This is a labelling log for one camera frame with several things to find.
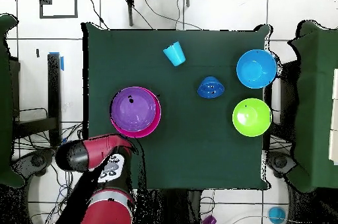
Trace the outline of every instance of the purple object on floor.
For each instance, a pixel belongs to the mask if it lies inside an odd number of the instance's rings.
[[[217,220],[212,216],[208,215],[204,220],[202,221],[202,224],[216,224]]]
[[[154,98],[144,89],[128,87],[121,90],[111,103],[110,115],[118,127],[141,131],[149,126],[156,114]]]

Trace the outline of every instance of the blue tape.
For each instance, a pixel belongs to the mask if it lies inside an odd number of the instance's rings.
[[[63,63],[63,56],[60,58],[60,68],[62,71],[65,70],[65,66],[64,66],[64,63]]]
[[[59,56],[60,56],[60,53],[59,53],[59,52],[50,52],[50,54],[55,54],[55,55],[59,55]],[[63,61],[63,56],[60,57],[60,69],[61,69],[62,71],[65,70],[64,61]]]

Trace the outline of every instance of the blue bowl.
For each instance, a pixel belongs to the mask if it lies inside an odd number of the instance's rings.
[[[265,50],[250,50],[238,60],[236,72],[244,86],[259,89],[273,81],[277,64],[275,58]]]
[[[202,98],[216,98],[223,92],[224,86],[213,76],[204,78],[197,90],[197,94]]]
[[[269,210],[269,219],[273,224],[281,224],[286,217],[284,209],[281,207],[272,207]]]

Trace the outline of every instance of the white tile floor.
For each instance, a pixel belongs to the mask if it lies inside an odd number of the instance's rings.
[[[18,17],[19,24],[7,35],[7,43],[13,56],[21,62],[20,108],[47,106],[47,54],[59,52],[65,59],[65,70],[61,72],[62,120],[63,128],[73,126],[83,120],[82,81],[82,31],[81,22],[100,21],[93,11],[90,0],[78,1],[77,19],[40,19],[39,0],[0,0],[0,13],[10,13]],[[127,5],[124,0],[93,0],[98,14],[109,28],[141,29],[148,24],[133,11],[134,26],[129,26]],[[147,0],[158,14],[177,19],[178,6],[180,21],[183,20],[183,0]],[[295,37],[297,24],[304,19],[314,19],[327,28],[338,27],[337,0],[190,0],[185,8],[184,21],[208,30],[253,30],[260,24],[270,24],[273,33],[269,49],[275,52],[282,63],[296,59],[296,54],[287,44]],[[53,0],[52,5],[44,5],[44,14],[73,14],[73,0]],[[145,0],[135,0],[135,8],[156,29],[174,28],[175,22],[156,16]],[[183,29],[178,23],[177,29]],[[196,27],[185,24],[184,29]],[[273,109],[280,109],[279,83],[273,85]],[[23,112],[22,120],[42,118],[44,113],[37,110]],[[274,121],[279,121],[279,113],[274,112]],[[34,141],[41,137],[33,136]],[[18,151],[13,158],[18,158]],[[64,183],[64,172],[55,163],[59,181]],[[267,216],[270,207],[280,205],[287,212],[288,192],[284,180],[276,179],[267,168],[266,178],[271,184],[267,191],[255,190],[215,190],[216,202],[213,215],[217,224],[272,224]],[[50,212],[59,194],[55,171],[50,167],[43,177],[34,177],[30,187],[30,213]],[[212,196],[213,190],[206,190],[203,196]],[[204,198],[201,211],[210,210],[210,199]],[[42,224],[46,215],[33,217],[34,224]]]

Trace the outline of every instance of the table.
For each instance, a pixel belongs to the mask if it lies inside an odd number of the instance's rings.
[[[269,26],[248,32],[102,30],[91,23],[82,23],[82,28],[84,136],[116,133],[110,122],[111,99],[122,88],[142,86],[158,96],[162,107],[156,130],[139,140],[148,188],[267,189],[261,179],[262,137],[239,134],[232,111],[242,99],[263,97],[261,89],[239,82],[236,64],[246,51],[264,48]],[[187,59],[178,67],[163,53],[175,41]],[[208,100],[198,96],[197,88],[210,75],[225,92]],[[134,188],[138,166],[134,156]]]
[[[287,174],[301,192],[317,187],[338,188],[338,166],[329,160],[333,73],[338,68],[338,31],[306,21],[290,41],[300,61],[299,105],[294,121],[294,158],[298,166]]]

